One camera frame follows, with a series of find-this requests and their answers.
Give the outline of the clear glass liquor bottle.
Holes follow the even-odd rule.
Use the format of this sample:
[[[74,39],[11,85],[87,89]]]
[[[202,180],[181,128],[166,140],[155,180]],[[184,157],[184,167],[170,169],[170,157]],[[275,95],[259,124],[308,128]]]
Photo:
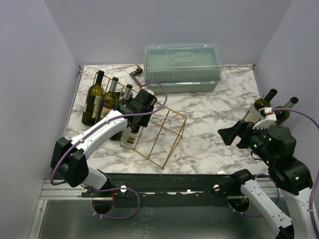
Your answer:
[[[136,125],[134,127],[128,127],[123,131],[120,147],[124,148],[132,148],[135,144],[135,140],[137,138],[137,134],[140,130],[140,126]]]

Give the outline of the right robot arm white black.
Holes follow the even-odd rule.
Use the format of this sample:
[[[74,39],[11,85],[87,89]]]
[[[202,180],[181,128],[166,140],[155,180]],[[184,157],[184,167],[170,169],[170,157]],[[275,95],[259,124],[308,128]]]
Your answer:
[[[250,122],[238,121],[218,130],[225,145],[240,138],[238,148],[249,148],[268,166],[270,178],[281,190],[289,209],[287,216],[259,186],[248,170],[231,174],[230,191],[243,194],[259,210],[279,239],[317,239],[319,219],[314,206],[315,186],[307,166],[294,157],[297,144],[290,130],[274,126],[267,133]]]

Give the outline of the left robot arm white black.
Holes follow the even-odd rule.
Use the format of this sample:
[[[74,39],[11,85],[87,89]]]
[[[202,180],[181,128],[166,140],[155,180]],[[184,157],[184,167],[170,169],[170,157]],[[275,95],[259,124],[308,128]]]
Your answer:
[[[153,91],[142,88],[134,98],[117,103],[106,117],[84,133],[70,140],[58,139],[50,164],[53,169],[51,184],[59,185],[54,182],[58,175],[71,187],[82,184],[93,188],[100,197],[107,196],[111,189],[108,177],[102,171],[88,167],[87,159],[118,132],[130,126],[146,126],[156,101]]]

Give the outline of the green plastic storage box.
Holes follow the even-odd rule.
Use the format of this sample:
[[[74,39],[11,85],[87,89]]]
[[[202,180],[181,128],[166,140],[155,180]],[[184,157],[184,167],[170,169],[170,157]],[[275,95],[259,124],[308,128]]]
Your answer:
[[[145,47],[144,80],[154,93],[212,92],[223,70],[215,43]]]

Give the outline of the black metal base rail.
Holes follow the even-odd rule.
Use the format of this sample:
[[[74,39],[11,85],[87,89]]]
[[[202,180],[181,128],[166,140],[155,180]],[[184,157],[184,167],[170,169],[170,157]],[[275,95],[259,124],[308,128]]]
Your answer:
[[[83,188],[78,199],[91,199],[100,211],[133,207],[227,207],[247,210],[249,201],[242,200],[241,173],[232,175],[185,174],[109,174],[106,185],[99,190]]]

